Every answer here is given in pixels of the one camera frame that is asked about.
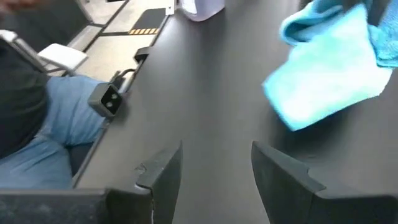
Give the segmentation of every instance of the gray floor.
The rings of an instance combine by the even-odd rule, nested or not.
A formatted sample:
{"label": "gray floor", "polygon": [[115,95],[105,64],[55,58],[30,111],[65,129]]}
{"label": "gray floor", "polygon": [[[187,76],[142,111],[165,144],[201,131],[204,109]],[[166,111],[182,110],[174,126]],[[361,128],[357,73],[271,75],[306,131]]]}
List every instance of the gray floor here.
{"label": "gray floor", "polygon": [[[146,9],[166,7],[169,2],[170,0],[130,0],[104,32],[127,32]],[[105,2],[105,0],[91,0],[89,3],[82,1],[82,5],[84,5],[92,20],[98,24],[107,23],[122,4],[123,1]],[[87,28],[69,46],[78,50],[84,49],[98,30],[99,28],[97,27]],[[109,81],[117,70],[136,68],[137,65],[133,60],[133,56],[139,48],[149,46],[154,36],[99,37],[87,51],[89,59],[77,72]]]}

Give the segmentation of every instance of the black shirt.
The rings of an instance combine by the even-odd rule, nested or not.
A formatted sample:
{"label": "black shirt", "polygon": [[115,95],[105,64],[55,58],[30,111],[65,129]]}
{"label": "black shirt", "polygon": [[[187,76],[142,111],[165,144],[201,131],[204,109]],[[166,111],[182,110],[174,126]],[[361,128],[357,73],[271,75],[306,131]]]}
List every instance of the black shirt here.
{"label": "black shirt", "polygon": [[47,80],[0,39],[0,158],[26,146],[41,128]]}

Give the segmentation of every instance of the white chair armrest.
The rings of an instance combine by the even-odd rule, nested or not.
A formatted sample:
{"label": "white chair armrest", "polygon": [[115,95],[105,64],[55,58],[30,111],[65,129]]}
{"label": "white chair armrest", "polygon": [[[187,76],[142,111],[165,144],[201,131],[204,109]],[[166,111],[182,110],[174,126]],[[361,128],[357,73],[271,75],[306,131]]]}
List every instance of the white chair armrest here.
{"label": "white chair armrest", "polygon": [[52,44],[37,54],[42,60],[68,71],[75,71],[88,58],[87,54],[60,44]]}

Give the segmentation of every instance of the blue microfiber cloth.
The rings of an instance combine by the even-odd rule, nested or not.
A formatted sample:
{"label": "blue microfiber cloth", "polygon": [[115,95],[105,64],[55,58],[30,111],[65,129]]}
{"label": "blue microfiber cloth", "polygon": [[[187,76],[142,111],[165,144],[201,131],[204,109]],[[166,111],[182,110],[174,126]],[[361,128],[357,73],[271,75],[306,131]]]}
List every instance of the blue microfiber cloth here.
{"label": "blue microfiber cloth", "polygon": [[283,22],[281,38],[295,47],[263,87],[291,130],[383,91],[398,65],[397,2],[379,27],[367,23],[369,2],[344,13],[338,0],[315,0]]}

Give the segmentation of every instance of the white object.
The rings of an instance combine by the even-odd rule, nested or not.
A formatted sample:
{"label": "white object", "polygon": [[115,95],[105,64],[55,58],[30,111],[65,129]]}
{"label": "white object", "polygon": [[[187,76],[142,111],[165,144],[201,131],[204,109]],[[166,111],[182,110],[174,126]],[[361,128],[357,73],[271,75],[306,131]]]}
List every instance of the white object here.
{"label": "white object", "polygon": [[0,38],[43,72],[47,72],[45,64],[50,63],[74,75],[74,71],[88,58],[87,54],[60,44],[51,44],[37,53],[15,32],[9,30],[0,30]]}
{"label": "white object", "polygon": [[166,15],[174,15],[176,0],[169,0],[169,6],[166,7]]}
{"label": "white object", "polygon": [[193,21],[204,21],[225,7],[225,0],[180,0],[185,15]]}
{"label": "white object", "polygon": [[67,71],[75,71],[88,58],[87,54],[60,44],[52,44],[37,54],[43,61]]}

